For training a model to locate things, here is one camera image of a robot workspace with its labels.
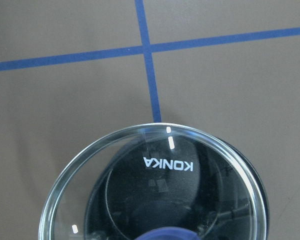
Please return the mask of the glass pot lid blue knob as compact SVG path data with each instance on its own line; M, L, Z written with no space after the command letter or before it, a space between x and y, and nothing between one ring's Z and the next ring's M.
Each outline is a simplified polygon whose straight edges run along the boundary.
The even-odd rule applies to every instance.
M263 183L234 146L172 123L131 126L78 153L44 205L40 240L266 240Z

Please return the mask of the dark blue saucepan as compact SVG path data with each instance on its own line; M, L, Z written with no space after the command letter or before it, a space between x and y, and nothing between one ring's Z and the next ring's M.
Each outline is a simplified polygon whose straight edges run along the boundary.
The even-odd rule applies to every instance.
M251 163L190 131L145 131L111 157L87 203L87 240L265 240L269 208Z

